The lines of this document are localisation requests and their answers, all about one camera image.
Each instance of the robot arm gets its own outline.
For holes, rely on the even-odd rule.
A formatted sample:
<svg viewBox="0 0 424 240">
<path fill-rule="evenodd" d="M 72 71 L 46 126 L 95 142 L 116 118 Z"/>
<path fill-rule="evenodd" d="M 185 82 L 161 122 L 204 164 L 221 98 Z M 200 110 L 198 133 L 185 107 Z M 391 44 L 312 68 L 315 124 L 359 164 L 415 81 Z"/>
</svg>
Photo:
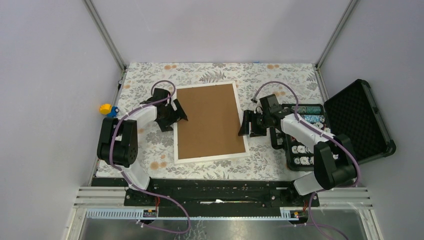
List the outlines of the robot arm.
<svg viewBox="0 0 424 240">
<path fill-rule="evenodd" d="M 153 96 L 141 104 L 152 103 L 166 98 L 169 91 L 155 88 Z M 124 120 L 119 127 L 113 147 L 113 164 L 122 166 L 121 169 L 134 185 L 141 189 L 147 189 L 150 177 L 140 164 L 133 164 L 138 155 L 137 129 L 143 128 L 150 122 L 157 122 L 162 132 L 172 131 L 172 124 L 181 119 L 188 120 L 187 115 L 177 99 L 173 101 L 175 108 L 169 102 L 161 102 L 147 106 Z M 109 164 L 109 152 L 111 149 L 112 135 L 119 119 L 106 117 L 101 125 L 100 138 L 97 146 L 97 157 Z"/>
<path fill-rule="evenodd" d="M 357 176 L 352 160 L 329 141 L 329 138 L 336 140 L 354 155 L 352 143 L 346 135 L 323 133 L 302 118 L 297 119 L 291 109 L 278 103 L 274 94 L 261 98 L 260 103 L 262 113 L 244 111 L 239 136 L 249 133 L 250 137 L 266 136 L 267 129 L 272 128 L 274 133 L 279 130 L 293 136 L 314 154 L 313 172 L 291 182 L 292 201 L 321 189 L 332 189 Z M 333 159 L 333 153 L 339 154 L 339 160 Z"/>
</svg>

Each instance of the table surface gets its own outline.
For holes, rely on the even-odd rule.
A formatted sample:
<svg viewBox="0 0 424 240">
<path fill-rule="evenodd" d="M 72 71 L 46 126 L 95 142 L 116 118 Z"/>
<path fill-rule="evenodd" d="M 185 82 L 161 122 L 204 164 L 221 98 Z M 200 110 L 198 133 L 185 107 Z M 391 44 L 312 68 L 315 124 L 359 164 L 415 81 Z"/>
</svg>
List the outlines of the table surface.
<svg viewBox="0 0 424 240">
<path fill-rule="evenodd" d="M 118 100 L 120 115 L 136 108 L 148 99 L 154 83 L 170 80 L 177 86 L 211 82 L 236 83 L 242 110 L 254 110 L 250 99 L 257 89 L 269 81 L 288 84 L 301 104 L 322 104 L 312 64 L 267 64 L 267 63 L 131 63 L 128 67 Z M 172 90 L 166 83 L 157 87 Z M 295 103 L 295 98 L 282 85 L 265 86 L 258 99 L 275 94 L 280 103 Z M 282 149 L 271 147 L 268 136 L 248 138 L 250 157 L 207 163 L 174 164 L 174 136 L 171 131 L 161 132 L 155 122 L 138 129 L 138 157 L 135 164 L 141 166 L 152 178 L 168 179 L 231 179 L 291 181 L 307 172 L 291 171 L 286 166 Z M 118 171 L 98 161 L 96 177 L 122 177 Z"/>
</svg>

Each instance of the white wall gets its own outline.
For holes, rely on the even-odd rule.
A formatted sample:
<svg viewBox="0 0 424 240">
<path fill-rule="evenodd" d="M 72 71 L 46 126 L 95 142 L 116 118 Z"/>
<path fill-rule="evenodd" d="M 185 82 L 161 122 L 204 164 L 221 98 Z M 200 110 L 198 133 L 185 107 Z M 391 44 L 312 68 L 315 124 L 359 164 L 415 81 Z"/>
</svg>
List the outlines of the white wall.
<svg viewBox="0 0 424 240">
<path fill-rule="evenodd" d="M 331 96 L 369 81 L 397 145 L 361 166 L 386 240 L 423 238 L 423 23 L 421 0 L 362 0 L 322 68 Z"/>
<path fill-rule="evenodd" d="M 62 237 L 118 80 L 82 0 L 1 1 L 1 240 Z"/>
<path fill-rule="evenodd" d="M 94 0 L 126 63 L 315 63 L 348 3 Z"/>
</svg>

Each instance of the cork board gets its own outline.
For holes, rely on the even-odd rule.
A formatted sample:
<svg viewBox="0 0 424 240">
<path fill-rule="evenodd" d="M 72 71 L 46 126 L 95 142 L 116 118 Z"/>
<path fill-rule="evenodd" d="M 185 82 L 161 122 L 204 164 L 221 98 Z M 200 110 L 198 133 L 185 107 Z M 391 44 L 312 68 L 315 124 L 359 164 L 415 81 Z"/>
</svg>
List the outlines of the cork board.
<svg viewBox="0 0 424 240">
<path fill-rule="evenodd" d="M 238 136 L 243 116 L 234 82 L 180 86 L 176 98 L 188 117 L 174 125 L 176 164 L 249 156 L 246 136 Z"/>
</svg>

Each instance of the small toy figure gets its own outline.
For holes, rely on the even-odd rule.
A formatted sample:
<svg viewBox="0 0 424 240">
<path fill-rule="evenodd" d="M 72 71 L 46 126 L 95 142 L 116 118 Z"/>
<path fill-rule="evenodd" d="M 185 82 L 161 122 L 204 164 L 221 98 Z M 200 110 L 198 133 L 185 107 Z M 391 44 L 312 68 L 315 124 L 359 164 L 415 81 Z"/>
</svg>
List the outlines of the small toy figure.
<svg viewBox="0 0 424 240">
<path fill-rule="evenodd" d="M 112 106 L 109 103 L 106 103 L 106 104 L 103 104 L 102 106 L 100 106 L 98 111 L 101 114 L 106 115 L 106 117 L 115 118 L 117 116 L 117 114 L 119 113 L 119 108 L 117 106 Z"/>
</svg>

